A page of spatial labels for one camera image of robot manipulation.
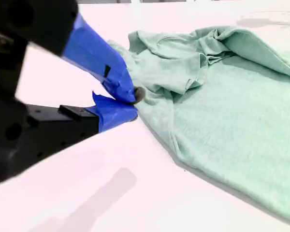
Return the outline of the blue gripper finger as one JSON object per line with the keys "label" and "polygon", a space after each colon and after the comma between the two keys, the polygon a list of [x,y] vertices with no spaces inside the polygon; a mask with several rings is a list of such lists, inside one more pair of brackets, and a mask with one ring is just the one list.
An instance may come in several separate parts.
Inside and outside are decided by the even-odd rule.
{"label": "blue gripper finger", "polygon": [[29,114],[21,141],[22,170],[138,117],[137,109],[131,104],[97,94],[93,94],[92,98],[95,105],[91,107],[27,106]]}
{"label": "blue gripper finger", "polygon": [[135,87],[123,58],[79,13],[75,0],[6,0],[10,28],[72,65],[92,74],[116,100],[137,104],[145,96]]}

